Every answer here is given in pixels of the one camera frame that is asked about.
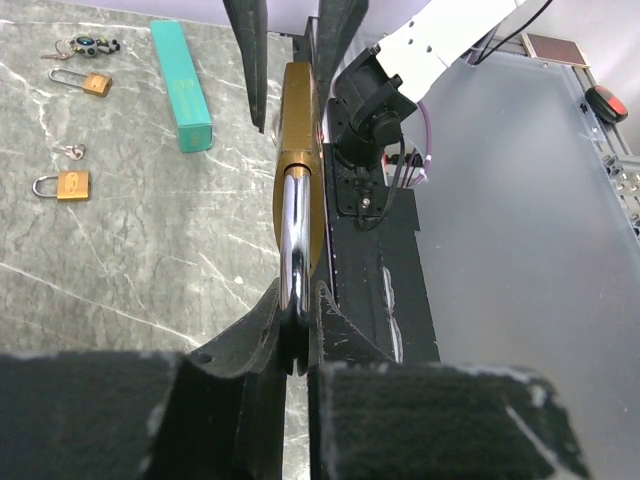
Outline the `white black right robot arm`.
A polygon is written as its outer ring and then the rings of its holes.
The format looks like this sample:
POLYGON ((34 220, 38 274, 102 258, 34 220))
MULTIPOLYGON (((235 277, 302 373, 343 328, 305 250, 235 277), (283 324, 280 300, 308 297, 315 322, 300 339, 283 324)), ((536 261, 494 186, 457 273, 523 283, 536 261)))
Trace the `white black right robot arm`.
POLYGON ((316 173, 320 124, 329 100, 346 115, 334 142, 349 169, 375 169, 401 122, 435 81, 489 31, 521 7, 519 1, 430 1, 344 70, 340 62, 360 27, 366 1, 322 1, 315 49, 308 61, 284 70, 277 166, 316 173))

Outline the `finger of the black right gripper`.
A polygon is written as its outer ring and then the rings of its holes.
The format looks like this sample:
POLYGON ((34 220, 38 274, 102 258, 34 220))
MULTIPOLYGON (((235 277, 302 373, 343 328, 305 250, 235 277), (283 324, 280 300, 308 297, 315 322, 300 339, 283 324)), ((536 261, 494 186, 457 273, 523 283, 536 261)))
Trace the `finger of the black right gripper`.
POLYGON ((319 95, 328 95, 340 62, 369 8, 368 0, 321 0, 315 38, 314 73, 319 95))
POLYGON ((267 102, 266 0, 224 0, 227 17, 240 48, 252 123, 264 132, 267 102))

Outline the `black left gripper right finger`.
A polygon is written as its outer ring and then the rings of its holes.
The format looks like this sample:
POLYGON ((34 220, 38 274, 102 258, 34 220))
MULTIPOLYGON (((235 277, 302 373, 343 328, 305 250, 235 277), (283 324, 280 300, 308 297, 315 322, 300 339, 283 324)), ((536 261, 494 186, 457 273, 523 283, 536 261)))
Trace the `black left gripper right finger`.
POLYGON ((586 479, 556 388, 504 365, 399 364, 318 282, 310 326, 315 479, 586 479))

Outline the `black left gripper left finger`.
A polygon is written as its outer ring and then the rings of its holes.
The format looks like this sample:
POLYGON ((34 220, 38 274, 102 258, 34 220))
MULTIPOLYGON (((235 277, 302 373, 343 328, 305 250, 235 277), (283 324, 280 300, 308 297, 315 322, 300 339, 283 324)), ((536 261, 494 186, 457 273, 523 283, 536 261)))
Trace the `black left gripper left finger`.
POLYGON ((278 479, 279 288, 183 354, 6 352, 5 479, 278 479))

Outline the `large brass padlock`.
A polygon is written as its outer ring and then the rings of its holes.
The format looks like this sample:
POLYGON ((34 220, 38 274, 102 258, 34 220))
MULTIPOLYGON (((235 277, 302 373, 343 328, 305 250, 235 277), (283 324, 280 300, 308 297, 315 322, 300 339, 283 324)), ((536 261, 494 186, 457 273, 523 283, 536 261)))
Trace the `large brass padlock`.
POLYGON ((273 191, 280 255, 280 338, 284 368, 309 364, 311 278, 324 242, 324 172, 319 107, 312 66, 290 62, 283 77, 273 191))

